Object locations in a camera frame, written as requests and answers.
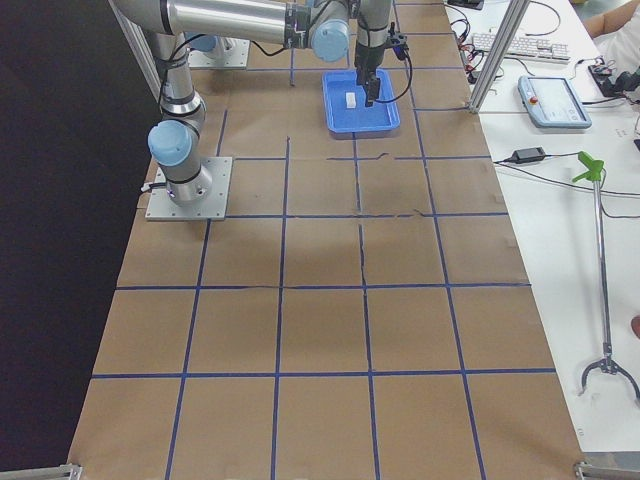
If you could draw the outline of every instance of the keyboard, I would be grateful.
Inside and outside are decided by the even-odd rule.
[[[471,43],[476,50],[488,52],[496,38],[495,33],[474,33]],[[547,63],[569,63],[569,47],[565,43],[554,43],[547,38],[516,36],[511,40],[505,57]]]

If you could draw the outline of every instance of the person's arm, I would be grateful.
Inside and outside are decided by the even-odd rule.
[[[638,5],[640,5],[640,0],[631,0],[618,8],[586,19],[583,23],[587,33],[591,38],[596,38],[605,33],[619,30],[631,20],[633,12],[636,11]]]

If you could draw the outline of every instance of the white table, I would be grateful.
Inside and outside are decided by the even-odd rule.
[[[546,0],[562,16],[554,38],[568,43],[569,65],[527,62],[538,75],[574,76],[574,62],[592,58],[597,50],[566,0]],[[503,0],[487,0],[484,10],[465,9],[473,31],[497,27],[507,8]],[[447,9],[453,21],[460,15]],[[521,29],[532,33],[555,25],[555,16],[532,5]],[[580,65],[574,86],[583,101],[600,97],[595,83]],[[605,160],[605,189],[640,192],[640,152],[633,143],[639,113],[625,102],[590,107],[593,126],[584,131],[547,131],[533,126],[517,93],[523,67],[512,60],[502,64],[504,77],[494,82],[481,108],[481,122],[494,161],[513,150],[543,147],[547,153],[585,150]],[[532,173],[564,182],[584,171],[576,157],[548,159],[524,167]],[[622,376],[596,370],[589,375],[587,392],[578,396],[584,367],[602,357],[602,321],[599,303],[593,195],[553,186],[497,167],[523,260],[547,334],[567,406],[585,452],[640,450],[640,408],[631,386]],[[614,215],[640,215],[640,199],[605,197]],[[609,305],[614,359],[640,381],[640,340],[629,322],[640,314],[640,220],[605,219]]]

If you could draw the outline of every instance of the white block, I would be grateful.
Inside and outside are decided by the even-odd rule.
[[[355,92],[347,92],[347,108],[356,108],[356,93]]]

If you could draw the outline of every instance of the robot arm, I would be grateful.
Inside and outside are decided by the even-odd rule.
[[[164,35],[198,32],[306,46],[311,9],[269,0],[115,0],[143,29]]]
[[[283,45],[313,48],[322,60],[344,57],[349,45],[349,18],[357,18],[357,83],[367,106],[378,99],[376,68],[384,51],[406,41],[389,29],[392,0],[315,0],[314,6],[270,0],[114,0],[120,11],[148,32],[181,35],[198,32]]]
[[[376,68],[384,50],[397,46],[393,24],[388,29],[392,0],[315,0],[313,6],[271,0],[112,1],[142,27],[154,56],[164,121],[149,134],[149,148],[164,173],[171,202],[181,206],[208,201],[215,181],[197,153],[205,106],[193,88],[185,32],[311,47],[332,62],[347,54],[348,20],[358,18],[355,65],[366,106],[379,95]]]

